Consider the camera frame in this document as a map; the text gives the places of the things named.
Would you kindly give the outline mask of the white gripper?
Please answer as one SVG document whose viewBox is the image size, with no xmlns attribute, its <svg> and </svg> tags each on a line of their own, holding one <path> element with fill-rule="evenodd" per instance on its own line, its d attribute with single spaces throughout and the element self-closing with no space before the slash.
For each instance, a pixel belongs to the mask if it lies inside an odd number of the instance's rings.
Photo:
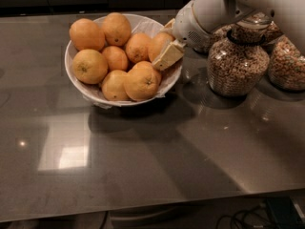
<svg viewBox="0 0 305 229">
<path fill-rule="evenodd" d="M 167 42 L 152 65 L 159 71 L 165 71 L 184 56 L 185 46 L 201 47 L 210 35 L 199 25 L 193 11 L 193 1 L 183 7 L 175 19 L 171 19 L 164 29 L 173 29 L 174 41 Z"/>
</svg>

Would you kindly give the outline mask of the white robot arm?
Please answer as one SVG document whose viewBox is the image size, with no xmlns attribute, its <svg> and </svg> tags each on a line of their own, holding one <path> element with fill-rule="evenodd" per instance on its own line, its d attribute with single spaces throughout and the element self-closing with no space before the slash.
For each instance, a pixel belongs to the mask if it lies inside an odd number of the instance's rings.
<svg viewBox="0 0 305 229">
<path fill-rule="evenodd" d="M 262 12 L 305 54 L 305 0 L 192 0 L 165 26 L 174 37 L 152 61 L 163 71 L 184 55 L 186 46 L 199 48 L 219 28 Z"/>
</svg>

